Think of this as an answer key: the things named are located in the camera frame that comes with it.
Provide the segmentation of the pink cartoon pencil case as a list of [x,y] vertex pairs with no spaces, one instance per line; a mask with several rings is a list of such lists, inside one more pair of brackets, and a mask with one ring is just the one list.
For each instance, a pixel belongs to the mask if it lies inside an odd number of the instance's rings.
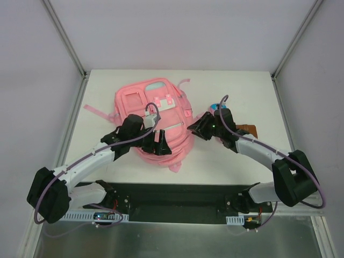
[[214,104],[210,105],[210,107],[209,107],[209,112],[210,112],[211,114],[214,114],[214,112],[215,112],[216,110],[218,110],[219,107],[220,107],[220,104],[219,104],[219,103],[214,103]]

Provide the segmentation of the pink student backpack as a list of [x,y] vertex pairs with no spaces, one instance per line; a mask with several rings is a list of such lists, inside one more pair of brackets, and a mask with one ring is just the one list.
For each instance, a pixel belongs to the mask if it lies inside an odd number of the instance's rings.
[[151,102],[158,107],[161,118],[156,130],[164,130],[171,154],[158,156],[148,154],[141,148],[135,148],[135,151],[145,162],[167,167],[177,173],[194,145],[194,137],[187,127],[196,121],[187,95],[179,85],[174,85],[166,78],[136,82],[117,90],[112,113],[106,114],[87,104],[84,108],[119,126],[129,114],[139,115],[143,119],[150,114],[156,114],[153,106],[145,109]]

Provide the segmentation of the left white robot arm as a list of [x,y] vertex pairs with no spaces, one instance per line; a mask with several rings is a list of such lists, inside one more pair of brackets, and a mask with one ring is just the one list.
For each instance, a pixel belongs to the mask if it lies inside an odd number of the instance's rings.
[[97,169],[127,154],[131,148],[140,148],[149,154],[170,155],[165,131],[156,130],[161,117],[150,114],[144,118],[136,114],[126,117],[122,125],[103,136],[88,153],[70,164],[49,170],[39,169],[27,196],[34,208],[36,224],[50,224],[60,220],[69,209],[98,205],[101,209],[116,206],[114,188],[104,180],[78,186]]

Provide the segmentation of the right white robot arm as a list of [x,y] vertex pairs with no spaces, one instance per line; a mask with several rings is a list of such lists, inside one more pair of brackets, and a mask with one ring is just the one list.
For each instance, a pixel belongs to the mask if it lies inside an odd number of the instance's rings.
[[248,212],[256,211],[264,202],[282,202],[293,207],[318,191],[319,182],[305,153],[280,151],[260,142],[235,124],[227,108],[204,113],[188,130],[203,140],[216,137],[225,148],[253,159],[272,172],[273,181],[253,184],[242,192],[242,207]]

